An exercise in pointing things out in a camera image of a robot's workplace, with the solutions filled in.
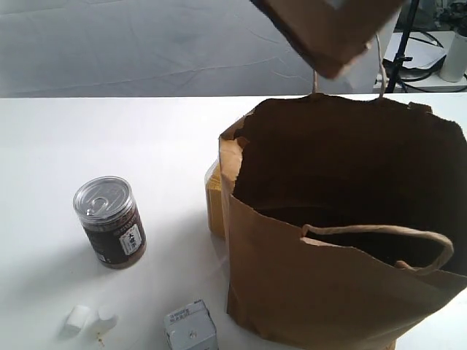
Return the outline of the black tripod stand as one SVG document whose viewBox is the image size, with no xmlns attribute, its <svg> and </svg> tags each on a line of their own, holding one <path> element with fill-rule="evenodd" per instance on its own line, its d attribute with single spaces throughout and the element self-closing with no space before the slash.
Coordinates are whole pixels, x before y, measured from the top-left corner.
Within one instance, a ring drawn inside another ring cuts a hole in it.
<svg viewBox="0 0 467 350">
<path fill-rule="evenodd" d="M 407 58 L 405 56 L 406 46 L 409 40 L 410 33 L 412 31 L 412 27 L 414 24 L 414 20 L 416 17 L 416 12 L 419 7 L 419 0 L 411 0 L 409 10 L 406 16 L 406 22 L 404 26 L 404 30 L 401 35 L 401 41 L 398 47 L 398 50 L 395 54 L 394 61 L 393 61 L 393 70 L 391 71 L 389 82 L 385 89 L 386 93 L 393 93 L 395 89 L 395 85 L 398 80 L 399 71 L 403 66 L 404 62 L 410 61 L 411 58 Z"/>
</svg>

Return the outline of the white marshmallow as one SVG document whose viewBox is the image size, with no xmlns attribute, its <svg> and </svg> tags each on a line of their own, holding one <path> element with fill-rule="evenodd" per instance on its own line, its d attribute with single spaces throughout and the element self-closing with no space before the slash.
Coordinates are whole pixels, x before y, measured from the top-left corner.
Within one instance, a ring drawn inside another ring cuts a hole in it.
<svg viewBox="0 0 467 350">
<path fill-rule="evenodd" d="M 70 311 L 64 328 L 70 332 L 79 333 L 81 329 L 85 326 L 85 323 L 88 320 L 90 314 L 90 308 L 87 306 L 76 305 Z"/>
<path fill-rule="evenodd" d="M 96 331 L 98 333 L 111 330 L 118 322 L 118 315 L 113 310 L 107 308 L 100 308 L 97 311 L 97 316 Z"/>
</svg>

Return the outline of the left white marshmallow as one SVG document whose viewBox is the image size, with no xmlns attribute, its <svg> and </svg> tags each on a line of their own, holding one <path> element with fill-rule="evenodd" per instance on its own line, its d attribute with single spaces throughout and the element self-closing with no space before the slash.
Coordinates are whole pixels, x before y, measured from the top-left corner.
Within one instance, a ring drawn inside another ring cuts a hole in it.
<svg viewBox="0 0 467 350">
<path fill-rule="evenodd" d="M 88 320 L 90 314 L 90 308 L 87 306 L 76 305 L 70 311 L 64 328 L 70 332 L 79 333 L 81 329 L 85 326 L 85 323 Z"/>
</svg>

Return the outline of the grey carton box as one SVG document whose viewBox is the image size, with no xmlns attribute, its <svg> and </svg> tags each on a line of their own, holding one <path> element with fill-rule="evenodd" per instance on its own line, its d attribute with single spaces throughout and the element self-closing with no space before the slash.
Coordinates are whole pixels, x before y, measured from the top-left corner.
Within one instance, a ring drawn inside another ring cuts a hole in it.
<svg viewBox="0 0 467 350">
<path fill-rule="evenodd" d="M 200 299 L 163 318 L 171 350 L 218 350 L 217 328 L 209 309 Z"/>
</svg>

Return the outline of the brown coffee pouch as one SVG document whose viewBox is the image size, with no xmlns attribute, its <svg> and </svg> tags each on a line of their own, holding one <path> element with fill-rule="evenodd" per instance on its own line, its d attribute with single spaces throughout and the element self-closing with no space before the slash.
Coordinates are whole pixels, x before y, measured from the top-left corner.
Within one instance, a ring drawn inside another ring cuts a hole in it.
<svg viewBox="0 0 467 350">
<path fill-rule="evenodd" d="M 335 79 L 359 56 L 402 1 L 263 0 L 256 6 L 292 48 L 326 79 Z"/>
</svg>

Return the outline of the clear jar with metal lid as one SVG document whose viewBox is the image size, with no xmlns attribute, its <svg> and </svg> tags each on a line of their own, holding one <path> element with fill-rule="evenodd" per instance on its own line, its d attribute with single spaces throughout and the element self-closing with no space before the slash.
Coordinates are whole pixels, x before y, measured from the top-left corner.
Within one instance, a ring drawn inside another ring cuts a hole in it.
<svg viewBox="0 0 467 350">
<path fill-rule="evenodd" d="M 130 184 L 118 176 L 86 182 L 75 193 L 74 211 L 98 260 L 124 269 L 136 263 L 147 244 Z"/>
</svg>

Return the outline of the white paper sheet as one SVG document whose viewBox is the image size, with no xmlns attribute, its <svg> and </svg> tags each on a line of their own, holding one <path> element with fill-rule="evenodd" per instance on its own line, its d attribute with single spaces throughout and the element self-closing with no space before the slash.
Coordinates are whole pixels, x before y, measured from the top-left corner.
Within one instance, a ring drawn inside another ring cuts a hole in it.
<svg viewBox="0 0 467 350">
<path fill-rule="evenodd" d="M 401 43 L 402 33 L 394 33 L 387 46 L 384 59 L 394 62 L 395 54 Z M 411 58 L 403 63 L 405 69 L 430 69 L 446 56 L 447 52 L 433 40 L 423 36 L 421 39 L 409 37 L 404 55 Z"/>
</svg>

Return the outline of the right white marshmallow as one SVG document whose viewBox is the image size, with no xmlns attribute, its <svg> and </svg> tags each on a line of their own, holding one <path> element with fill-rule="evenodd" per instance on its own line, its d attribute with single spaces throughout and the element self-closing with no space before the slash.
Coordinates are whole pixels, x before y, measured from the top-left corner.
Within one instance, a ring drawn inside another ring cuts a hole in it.
<svg viewBox="0 0 467 350">
<path fill-rule="evenodd" d="M 111 330 L 118 322 L 118 315 L 113 310 L 107 308 L 100 308 L 97 311 L 97 316 L 96 331 L 98 333 Z"/>
</svg>

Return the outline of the white cylindrical bottle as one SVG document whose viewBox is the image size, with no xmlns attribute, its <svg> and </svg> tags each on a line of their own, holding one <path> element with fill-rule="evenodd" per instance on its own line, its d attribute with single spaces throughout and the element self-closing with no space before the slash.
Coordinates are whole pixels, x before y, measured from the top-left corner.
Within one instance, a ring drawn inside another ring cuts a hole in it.
<svg viewBox="0 0 467 350">
<path fill-rule="evenodd" d="M 466 35 L 456 33 L 439 76 L 447 82 L 459 82 L 466 72 Z"/>
</svg>

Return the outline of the yellow grain plastic container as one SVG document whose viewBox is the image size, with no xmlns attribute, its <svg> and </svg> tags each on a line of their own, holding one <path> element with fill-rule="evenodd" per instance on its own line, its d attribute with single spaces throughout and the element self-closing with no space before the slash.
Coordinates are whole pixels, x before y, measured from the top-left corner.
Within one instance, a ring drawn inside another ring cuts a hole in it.
<svg viewBox="0 0 467 350">
<path fill-rule="evenodd" d="M 220 171 L 219 160 L 216 160 L 207 170 L 204 184 L 209 230 L 214 236 L 225 240 L 223 206 L 228 194 L 228 188 L 224 188 L 225 182 Z"/>
</svg>

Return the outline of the brown paper bag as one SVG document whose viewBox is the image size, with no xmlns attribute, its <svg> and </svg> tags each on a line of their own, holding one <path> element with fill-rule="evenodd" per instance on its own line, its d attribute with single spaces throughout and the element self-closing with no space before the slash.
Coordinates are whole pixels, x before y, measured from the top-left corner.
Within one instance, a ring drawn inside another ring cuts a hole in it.
<svg viewBox="0 0 467 350">
<path fill-rule="evenodd" d="M 219 139 L 227 312 L 303 349 L 383 349 L 466 288 L 466 139 L 423 104 L 271 98 Z"/>
</svg>

